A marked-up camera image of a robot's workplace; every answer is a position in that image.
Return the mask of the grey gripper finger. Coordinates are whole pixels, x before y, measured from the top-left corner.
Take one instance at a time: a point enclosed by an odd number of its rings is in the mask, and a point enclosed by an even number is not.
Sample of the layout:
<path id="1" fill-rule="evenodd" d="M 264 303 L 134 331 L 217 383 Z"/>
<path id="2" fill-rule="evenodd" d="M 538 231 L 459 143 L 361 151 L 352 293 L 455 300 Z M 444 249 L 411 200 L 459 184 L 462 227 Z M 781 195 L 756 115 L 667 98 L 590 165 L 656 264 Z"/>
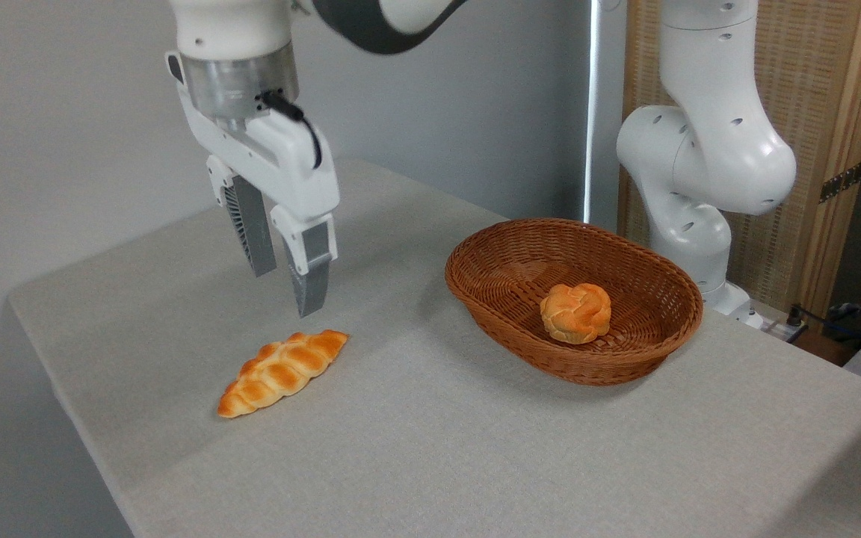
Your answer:
<path id="1" fill-rule="evenodd" d="M 338 258 L 333 215 L 300 220 L 287 208 L 276 207 L 270 218 L 287 247 L 298 316 L 304 318 L 324 306 L 330 265 Z"/>
<path id="2" fill-rule="evenodd" d="M 216 201 L 228 211 L 254 276 L 259 278 L 276 269 L 263 195 L 214 155 L 206 160 L 206 169 Z"/>

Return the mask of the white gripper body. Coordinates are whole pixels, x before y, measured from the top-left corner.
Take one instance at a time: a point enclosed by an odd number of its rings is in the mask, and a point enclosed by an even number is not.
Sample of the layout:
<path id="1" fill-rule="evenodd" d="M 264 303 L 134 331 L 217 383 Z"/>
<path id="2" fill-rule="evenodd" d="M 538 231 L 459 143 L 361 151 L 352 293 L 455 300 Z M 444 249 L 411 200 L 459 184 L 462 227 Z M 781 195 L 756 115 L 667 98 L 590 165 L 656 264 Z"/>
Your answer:
<path id="1" fill-rule="evenodd" d="M 205 61 L 168 52 L 167 67 L 198 144 L 261 194 L 308 220 L 339 203 L 324 134 L 296 105 L 291 52 Z"/>

